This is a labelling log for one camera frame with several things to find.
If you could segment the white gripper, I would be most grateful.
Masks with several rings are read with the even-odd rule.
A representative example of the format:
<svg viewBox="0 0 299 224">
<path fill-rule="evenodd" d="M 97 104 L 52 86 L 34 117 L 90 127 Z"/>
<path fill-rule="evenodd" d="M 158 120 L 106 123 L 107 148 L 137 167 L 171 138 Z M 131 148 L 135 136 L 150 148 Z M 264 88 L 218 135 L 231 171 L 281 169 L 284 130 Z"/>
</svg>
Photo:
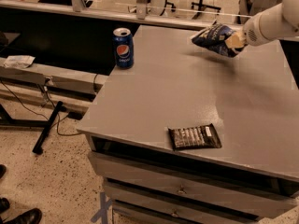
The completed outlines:
<svg viewBox="0 0 299 224">
<path fill-rule="evenodd" d="M 251 46 L 261 46 L 269 42 L 261 29 L 262 14 L 251 17 L 243 26 L 243 32 L 237 31 L 230 35 L 225 44 L 228 49 L 241 49 L 246 46 L 246 41 Z"/>
</svg>

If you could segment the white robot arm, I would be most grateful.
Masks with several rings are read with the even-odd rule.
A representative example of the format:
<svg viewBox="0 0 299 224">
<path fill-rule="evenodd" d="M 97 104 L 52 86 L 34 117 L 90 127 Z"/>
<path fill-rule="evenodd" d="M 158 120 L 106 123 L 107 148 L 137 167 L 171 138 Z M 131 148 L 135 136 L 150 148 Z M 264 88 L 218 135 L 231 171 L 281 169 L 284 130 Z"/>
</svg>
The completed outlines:
<svg viewBox="0 0 299 224">
<path fill-rule="evenodd" d="M 261 46 L 273 40 L 299 36 L 299 0 L 282 0 L 257 13 L 225 40 L 229 49 Z"/>
</svg>

